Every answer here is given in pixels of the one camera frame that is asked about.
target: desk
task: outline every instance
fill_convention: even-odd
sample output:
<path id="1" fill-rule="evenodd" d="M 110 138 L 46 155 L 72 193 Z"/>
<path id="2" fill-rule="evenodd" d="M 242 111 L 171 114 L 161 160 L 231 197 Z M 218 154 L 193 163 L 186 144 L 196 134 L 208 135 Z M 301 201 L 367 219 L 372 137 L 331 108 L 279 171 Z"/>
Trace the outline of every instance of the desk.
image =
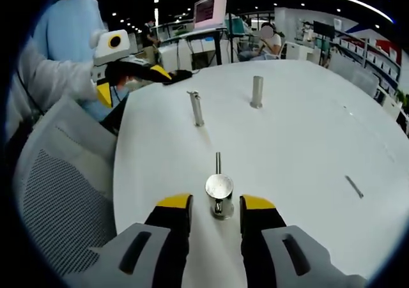
<path id="1" fill-rule="evenodd" d="M 220 34 L 223 32 L 227 32 L 225 27 L 213 27 L 191 31 L 164 40 L 162 42 L 163 46 L 158 49 L 162 57 L 164 69 L 168 72 L 177 69 L 192 70 L 192 53 L 198 54 L 202 52 L 209 52 L 209 66 L 231 63 L 230 41 L 220 38 Z M 233 48 L 237 53 L 235 40 L 233 41 Z M 234 61 L 238 61 L 235 53 L 233 55 Z"/>
<path id="2" fill-rule="evenodd" d="M 286 42 L 286 59 L 307 60 L 308 54 L 314 54 L 314 49 L 292 42 Z"/>
<path id="3" fill-rule="evenodd" d="M 264 76 L 258 110 L 249 105 L 253 75 Z M 186 93 L 192 90 L 201 97 L 201 128 Z M 205 194 L 216 151 L 235 183 L 235 213 L 225 222 L 210 215 Z M 359 88 L 308 61 L 234 63 L 130 94 L 116 148 L 114 214 L 121 233 L 164 197 L 194 195 L 184 287 L 247 286 L 243 193 L 272 201 L 341 271 L 370 278 L 405 231 L 408 184 L 408 139 Z"/>

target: laptop screen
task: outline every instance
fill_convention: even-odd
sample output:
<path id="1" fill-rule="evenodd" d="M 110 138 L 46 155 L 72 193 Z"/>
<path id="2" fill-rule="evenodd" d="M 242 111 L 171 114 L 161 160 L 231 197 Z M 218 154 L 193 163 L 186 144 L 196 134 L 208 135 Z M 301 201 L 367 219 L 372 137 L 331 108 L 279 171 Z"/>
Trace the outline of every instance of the laptop screen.
<path id="1" fill-rule="evenodd" d="M 201 0 L 194 5 L 194 28 L 224 24 L 227 0 Z"/>

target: person wearing headphones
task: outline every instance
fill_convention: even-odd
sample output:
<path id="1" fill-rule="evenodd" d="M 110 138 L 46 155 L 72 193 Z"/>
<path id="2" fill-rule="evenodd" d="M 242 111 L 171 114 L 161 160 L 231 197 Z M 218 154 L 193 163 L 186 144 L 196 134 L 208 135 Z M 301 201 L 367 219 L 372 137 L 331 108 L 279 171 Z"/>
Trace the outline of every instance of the person wearing headphones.
<path id="1" fill-rule="evenodd" d="M 97 0 L 59 0 L 51 5 L 39 19 L 33 39 L 40 54 L 54 61 L 85 63 L 93 59 L 94 49 L 89 40 L 95 31 L 105 29 Z M 100 102 L 81 100 L 81 107 L 95 120 L 102 122 L 119 102 L 126 97 L 128 89 L 117 91 L 112 108 Z"/>
<path id="2" fill-rule="evenodd" d="M 280 53 L 281 49 L 281 37 L 277 33 L 274 24 L 265 22 L 261 25 L 261 30 L 264 27 L 272 31 L 269 38 L 260 37 L 258 50 L 245 50 L 239 53 L 238 58 L 240 61 L 257 61 L 257 60 L 269 60 L 275 59 Z"/>

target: metal cylinder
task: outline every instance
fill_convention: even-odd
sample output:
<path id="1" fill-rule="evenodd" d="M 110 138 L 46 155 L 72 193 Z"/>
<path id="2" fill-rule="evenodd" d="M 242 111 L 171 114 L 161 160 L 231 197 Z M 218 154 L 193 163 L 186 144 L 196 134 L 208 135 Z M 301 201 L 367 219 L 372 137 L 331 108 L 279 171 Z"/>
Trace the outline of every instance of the metal cylinder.
<path id="1" fill-rule="evenodd" d="M 216 174 L 210 176 L 204 186 L 210 200 L 210 212 L 218 220 L 231 218 L 233 206 L 233 181 L 222 174 L 220 152 L 216 153 Z"/>
<path id="2" fill-rule="evenodd" d="M 222 160 L 220 159 L 220 152 L 216 153 L 216 174 L 222 174 Z"/>
<path id="3" fill-rule="evenodd" d="M 194 115 L 194 121 L 196 126 L 203 126 L 204 121 L 203 121 L 203 116 L 202 116 L 202 108 L 200 107 L 200 96 L 197 91 L 187 91 L 188 94 L 190 95 L 190 101 L 192 102 L 192 108 L 193 108 L 193 115 Z"/>
<path id="4" fill-rule="evenodd" d="M 263 104 L 261 99 L 263 97 L 263 77 L 254 76 L 253 77 L 253 97 L 250 102 L 250 106 L 253 108 L 261 108 Z"/>

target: mesh chair back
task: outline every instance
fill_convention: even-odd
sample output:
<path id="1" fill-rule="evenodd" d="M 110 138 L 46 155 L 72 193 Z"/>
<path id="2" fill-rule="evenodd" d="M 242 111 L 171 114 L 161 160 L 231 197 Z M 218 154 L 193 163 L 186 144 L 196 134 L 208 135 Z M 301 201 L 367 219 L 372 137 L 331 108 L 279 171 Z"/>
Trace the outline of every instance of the mesh chair back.
<path id="1" fill-rule="evenodd" d="M 112 168 L 116 138 L 74 101 L 61 99 L 24 146 L 13 187 L 22 221 L 60 276 L 98 259 L 115 237 Z"/>

